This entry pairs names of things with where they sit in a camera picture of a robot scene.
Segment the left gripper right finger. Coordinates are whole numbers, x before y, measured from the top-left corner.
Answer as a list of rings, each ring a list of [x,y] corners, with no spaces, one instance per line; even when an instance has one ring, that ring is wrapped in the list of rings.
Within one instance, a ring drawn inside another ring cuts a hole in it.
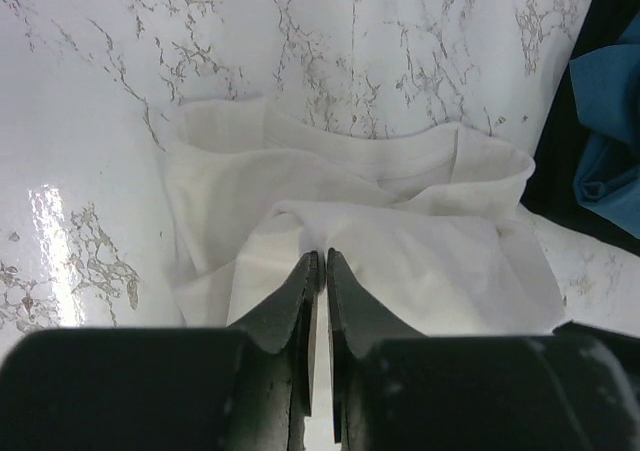
[[[570,322],[547,336],[432,337],[327,257],[335,441],[345,450],[635,450],[639,341]]]

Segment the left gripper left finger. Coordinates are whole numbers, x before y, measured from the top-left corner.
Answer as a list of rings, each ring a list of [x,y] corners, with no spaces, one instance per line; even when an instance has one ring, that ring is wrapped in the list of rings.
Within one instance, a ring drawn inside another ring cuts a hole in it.
[[[320,259],[224,328],[57,329],[1,368],[5,450],[299,450]]]

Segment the white t shirt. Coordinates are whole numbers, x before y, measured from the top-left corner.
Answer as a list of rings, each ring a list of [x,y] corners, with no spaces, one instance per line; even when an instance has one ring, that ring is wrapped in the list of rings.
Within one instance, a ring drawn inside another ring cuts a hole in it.
[[[191,327],[238,321],[300,257],[330,250],[358,282],[435,336],[548,333],[561,294],[517,218],[525,152],[454,122],[388,141],[333,134],[265,99],[184,105],[166,161]]]

